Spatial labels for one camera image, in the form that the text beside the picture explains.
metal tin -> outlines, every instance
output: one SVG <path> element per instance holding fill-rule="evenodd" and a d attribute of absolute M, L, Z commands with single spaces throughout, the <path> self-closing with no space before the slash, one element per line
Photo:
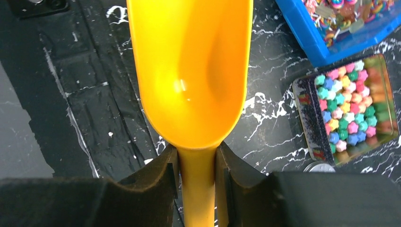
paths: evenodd
<path fill-rule="evenodd" d="M 309 164 L 304 172 L 325 172 L 325 173 L 335 173 L 336 170 L 329 164 L 318 161 L 318 162 L 312 162 Z"/>

green star bead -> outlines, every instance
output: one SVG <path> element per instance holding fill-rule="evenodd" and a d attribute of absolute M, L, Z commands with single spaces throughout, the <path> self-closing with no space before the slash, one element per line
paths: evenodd
<path fill-rule="evenodd" d="M 328 100 L 327 110 L 333 112 L 335 109 L 337 109 L 337 102 L 335 100 Z"/>
<path fill-rule="evenodd" d="M 346 140 L 348 138 L 348 131 L 346 129 L 339 130 L 338 133 L 339 133 L 340 140 Z"/>
<path fill-rule="evenodd" d="M 348 78 L 351 81 L 356 81 L 358 79 L 358 72 L 357 71 L 352 71 L 348 74 Z"/>
<path fill-rule="evenodd" d="M 365 110 L 366 117 L 373 117 L 375 113 L 376 113 L 376 110 L 373 106 L 370 106 L 370 107 L 366 108 L 366 110 Z"/>
<path fill-rule="evenodd" d="M 339 120 L 339 130 L 340 130 L 340 129 L 346 130 L 347 127 L 348 127 L 348 121 L 345 120 L 344 118 L 341 118 L 341 119 Z"/>
<path fill-rule="evenodd" d="M 358 113 L 357 115 L 355 115 L 355 123 L 360 124 L 361 122 L 364 121 L 364 116 L 361 113 Z"/>

